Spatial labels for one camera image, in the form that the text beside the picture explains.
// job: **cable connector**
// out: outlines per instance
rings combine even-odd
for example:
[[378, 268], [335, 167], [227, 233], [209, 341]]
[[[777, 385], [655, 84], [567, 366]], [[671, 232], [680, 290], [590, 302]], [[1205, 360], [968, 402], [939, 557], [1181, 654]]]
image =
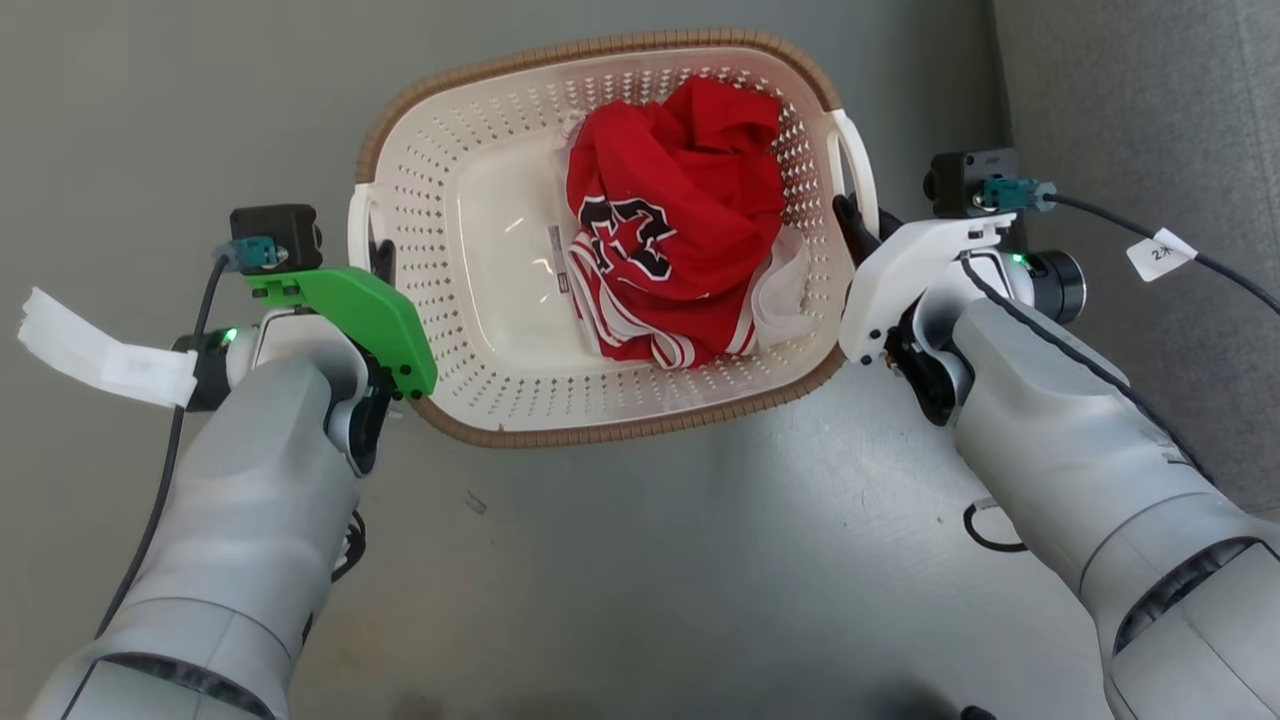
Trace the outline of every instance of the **cable connector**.
[[289, 251], [275, 245], [266, 236], [253, 236], [219, 245], [214, 249], [214, 259], [227, 258], [224, 273], [239, 273], [246, 269], [274, 268], [289, 258]]
[[989, 213], [1047, 213], [1057, 204], [1044, 196], [1055, 192], [1057, 187], [1053, 183], [1033, 178], [988, 178], [982, 183], [982, 208]]

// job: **black cable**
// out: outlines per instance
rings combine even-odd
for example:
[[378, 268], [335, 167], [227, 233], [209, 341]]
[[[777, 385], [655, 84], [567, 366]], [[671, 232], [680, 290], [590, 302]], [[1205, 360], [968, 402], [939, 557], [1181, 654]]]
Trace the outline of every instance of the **black cable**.
[[1083, 200], [1078, 200], [1078, 199], [1070, 197], [1068, 195], [1059, 195], [1056, 192], [1046, 192], [1044, 193], [1044, 200], [1048, 200], [1050, 202], [1059, 202], [1059, 204], [1066, 205], [1069, 208], [1075, 208], [1076, 210], [1084, 210], [1085, 213], [1088, 213], [1091, 215], [1097, 215], [1097, 217], [1102, 218], [1103, 220], [1115, 223], [1115, 224], [1120, 225], [1121, 228], [1124, 228], [1124, 229], [1126, 229], [1126, 231], [1129, 231], [1132, 233], [1140, 234], [1142, 237], [1156, 237], [1156, 231], [1153, 231], [1151, 228], [1144, 228], [1144, 227], [1139, 225], [1138, 223], [1135, 223], [1135, 222], [1133, 222], [1130, 219], [1121, 218], [1120, 215], [1116, 215], [1111, 210], [1107, 210], [1105, 208], [1098, 208], [1097, 205], [1094, 205], [1092, 202], [1085, 202]]
[[[225, 255], [214, 260], [214, 270], [209, 274], [209, 282], [205, 283], [205, 296], [200, 300], [200, 311], [196, 314], [196, 329], [191, 334], [192, 347], [198, 347], [200, 338], [205, 334], [209, 310], [214, 306], [214, 291], [218, 290], [218, 279], [223, 277], [223, 268], [227, 266], [227, 261], [228, 258]], [[120, 579], [119, 587], [115, 588], [115, 594], [111, 596], [111, 602], [106, 606], [106, 614], [102, 615], [102, 621], [99, 624], [97, 632], [93, 633], [93, 639], [102, 637], [106, 626], [111, 624], [111, 619], [115, 618], [120, 603], [124, 602], [125, 593], [129, 592], [129, 588], [133, 587], [133, 580], [138, 577], [138, 570], [147, 556], [147, 550], [151, 548], [151, 539], [155, 538], [156, 528], [160, 525], [160, 514], [164, 511], [165, 501], [169, 500], [169, 486], [173, 484], [173, 469], [178, 464], [178, 441], [182, 437], [182, 416], [186, 410], [180, 405], [173, 409], [173, 421], [169, 424], [169, 443], [165, 447], [164, 455], [164, 469], [160, 470], [160, 487], [156, 488], [156, 498], [151, 503], [151, 515], [147, 516], [147, 525], [142, 530], [138, 548], [133, 551], [133, 560], [129, 561], [129, 568], [124, 571], [124, 578]]]
[[973, 528], [973, 516], [978, 514], [978, 503], [970, 502], [969, 507], [964, 509], [964, 532], [969, 533], [973, 542], [986, 547], [987, 550], [995, 550], [996, 552], [1027, 552], [1025, 543], [1007, 543], [1007, 542], [991, 542], [989, 539], [978, 534], [978, 530]]
[[[1153, 229], [1151, 229], [1148, 227], [1139, 225], [1138, 223], [1135, 223], [1135, 222], [1133, 222], [1130, 219], [1121, 218], [1120, 215], [1116, 215], [1115, 213], [1112, 213], [1112, 211], [1110, 211], [1110, 210], [1107, 210], [1105, 208], [1098, 208], [1097, 205], [1094, 205], [1092, 202], [1085, 202], [1083, 200], [1076, 200], [1075, 197], [1070, 197], [1070, 196], [1066, 196], [1066, 195], [1059, 195], [1056, 192], [1046, 192], [1044, 193], [1044, 200], [1048, 200], [1051, 202], [1059, 202], [1059, 204], [1066, 205], [1069, 208], [1075, 208], [1076, 210], [1084, 210], [1085, 213], [1089, 213], [1091, 215], [1097, 215], [1098, 218], [1102, 218], [1103, 220], [1115, 223], [1115, 224], [1125, 228], [1126, 231], [1133, 232], [1135, 234], [1139, 234], [1142, 237], [1148, 237], [1148, 238], [1156, 237], [1156, 231], [1153, 231]], [[1267, 291], [1262, 290], [1262, 287], [1258, 286], [1258, 283], [1251, 281], [1249, 278], [1242, 275], [1240, 273], [1236, 273], [1231, 268], [1228, 268], [1226, 265], [1224, 265], [1224, 264], [1219, 263], [1217, 260], [1215, 260], [1215, 259], [1204, 255], [1203, 252], [1197, 252], [1194, 260], [1197, 263], [1199, 263], [1201, 265], [1208, 268], [1210, 270], [1213, 270], [1215, 273], [1222, 275], [1224, 278], [1226, 278], [1226, 279], [1234, 282], [1235, 284], [1243, 287], [1244, 290], [1249, 291], [1249, 293], [1252, 293], [1254, 297], [1257, 297], [1258, 300], [1261, 300], [1262, 302], [1265, 302], [1267, 305], [1267, 307], [1270, 307], [1272, 311], [1275, 311], [1277, 315], [1280, 315], [1280, 300], [1276, 300], [1271, 293], [1268, 293]]]
[[347, 542], [349, 544], [347, 547], [347, 552], [343, 555], [346, 562], [343, 562], [340, 568], [338, 568], [337, 570], [333, 571], [332, 575], [329, 575], [330, 583], [337, 583], [338, 580], [340, 580], [342, 577], [349, 573], [351, 569], [355, 568], [357, 562], [360, 562], [360, 559], [365, 556], [365, 547], [366, 547], [365, 536], [367, 533], [367, 529], [365, 528], [365, 519], [360, 516], [358, 510], [351, 511], [351, 519], [356, 521], [356, 527], [352, 528], [349, 524], [347, 525], [348, 528]]
[[1251, 293], [1253, 293], [1253, 297], [1257, 297], [1262, 302], [1266, 302], [1267, 307], [1270, 307], [1277, 315], [1280, 315], [1280, 301], [1272, 297], [1267, 291], [1262, 290], [1258, 286], [1258, 283], [1251, 281], [1249, 278], [1242, 275], [1240, 273], [1236, 273], [1231, 268], [1228, 268], [1226, 265], [1204, 255], [1203, 252], [1196, 254], [1196, 261], [1199, 263], [1201, 265], [1204, 265], [1210, 270], [1213, 270], [1215, 273], [1222, 275], [1224, 278], [1234, 282], [1235, 284], [1243, 287], [1244, 290], [1249, 291]]
[[1036, 320], [1030, 319], [1025, 313], [1019, 310], [1018, 306], [1010, 302], [1005, 296], [996, 292], [995, 288], [992, 288], [989, 284], [987, 284], [986, 281], [978, 277], [978, 273], [974, 272], [973, 265], [969, 264], [968, 258], [961, 258], [960, 265], [964, 268], [964, 274], [968, 275], [969, 281], [973, 282], [973, 284], [977, 286], [978, 290], [980, 290], [982, 293], [987, 296], [987, 300], [991, 300], [992, 302], [998, 305], [1001, 310], [1004, 310], [1015, 320], [1025, 325], [1027, 329], [1032, 331], [1032, 333], [1036, 337], [1043, 340], [1044, 342], [1052, 345], [1053, 347], [1057, 347], [1057, 350], [1062, 352], [1062, 355], [1066, 355], [1071, 360], [1079, 363], [1080, 365], [1084, 365], [1100, 380], [1114, 387], [1125, 400], [1132, 402], [1134, 407], [1138, 409], [1139, 413], [1142, 413], [1148, 420], [1151, 420], [1153, 425], [1156, 425], [1166, 436], [1169, 436], [1169, 439], [1174, 442], [1179, 452], [1183, 454], [1183, 457], [1187, 459], [1187, 462], [1190, 464], [1192, 468], [1194, 468], [1201, 475], [1203, 475], [1204, 479], [1208, 480], [1211, 486], [1217, 487], [1217, 480], [1215, 480], [1213, 475], [1210, 474], [1207, 468], [1204, 468], [1204, 464], [1201, 462], [1201, 459], [1196, 455], [1196, 451], [1192, 450], [1190, 445], [1188, 445], [1187, 439], [1183, 438], [1181, 433], [1178, 432], [1178, 428], [1175, 428], [1172, 424], [1169, 423], [1169, 420], [1161, 416], [1160, 413], [1157, 413], [1156, 409], [1152, 407], [1149, 402], [1147, 402], [1140, 395], [1138, 395], [1137, 391], [1134, 391], [1132, 387], [1121, 382], [1120, 378], [1112, 375], [1110, 372], [1107, 372], [1106, 368], [1094, 363], [1092, 357], [1071, 347], [1066, 341], [1064, 341], [1062, 338], [1057, 337], [1056, 334], [1046, 329]]

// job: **laundry basket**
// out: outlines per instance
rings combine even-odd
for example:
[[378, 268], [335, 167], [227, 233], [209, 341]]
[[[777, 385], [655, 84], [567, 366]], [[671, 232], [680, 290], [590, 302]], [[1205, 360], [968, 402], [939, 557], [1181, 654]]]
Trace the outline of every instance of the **laundry basket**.
[[[782, 102], [782, 222], [810, 249], [803, 311], [815, 329], [695, 369], [607, 360], [589, 350], [557, 278], [554, 236], [576, 220], [554, 141], [573, 110], [662, 101], [695, 76]], [[705, 425], [796, 400], [844, 363], [836, 341], [854, 268], [831, 210], [846, 190], [841, 151], [876, 232], [858, 131], [823, 70], [771, 35], [645, 32], [521, 53], [430, 77], [390, 102], [360, 155], [349, 261], [369, 269], [370, 241], [394, 245], [392, 282], [417, 306], [439, 366], [434, 395], [413, 406], [449, 436], [536, 447]]]

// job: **gray floor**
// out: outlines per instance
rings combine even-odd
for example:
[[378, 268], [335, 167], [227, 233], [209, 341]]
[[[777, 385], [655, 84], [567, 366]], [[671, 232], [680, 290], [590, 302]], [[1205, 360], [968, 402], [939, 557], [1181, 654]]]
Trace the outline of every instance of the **gray floor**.
[[[452, 65], [599, 33], [736, 24], [831, 73], [882, 201], [998, 140], [975, 1], [17, 0], [0, 10], [0, 314], [32, 284], [129, 342], [183, 332], [237, 205], [340, 228], [361, 137]], [[214, 322], [255, 318], [224, 283]], [[0, 716], [88, 639], [154, 492], [168, 414], [0, 340]], [[781, 410], [579, 450], [466, 447], [407, 416], [364, 564], [296, 678], [300, 717], [1105, 715], [1092, 626], [1034, 560], [980, 551], [983, 489], [905, 386], [845, 368]], [[475, 512], [467, 493], [488, 510]]]

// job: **paper tag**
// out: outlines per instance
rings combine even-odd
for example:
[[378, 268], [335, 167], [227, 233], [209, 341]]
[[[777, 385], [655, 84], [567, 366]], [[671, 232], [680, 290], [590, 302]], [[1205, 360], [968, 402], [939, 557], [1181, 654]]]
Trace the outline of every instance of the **paper tag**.
[[18, 340], [50, 368], [106, 392], [165, 407], [196, 389], [196, 354], [125, 345], [40, 288], [23, 305]]
[[561, 295], [568, 292], [568, 269], [564, 266], [564, 247], [561, 245], [559, 227], [547, 225], [547, 238], [552, 243], [552, 266], [556, 268], [556, 286]]
[[1156, 237], [1134, 245], [1125, 254], [1144, 282], [1176, 270], [1197, 255], [1194, 247], [1165, 228], [1161, 228]]

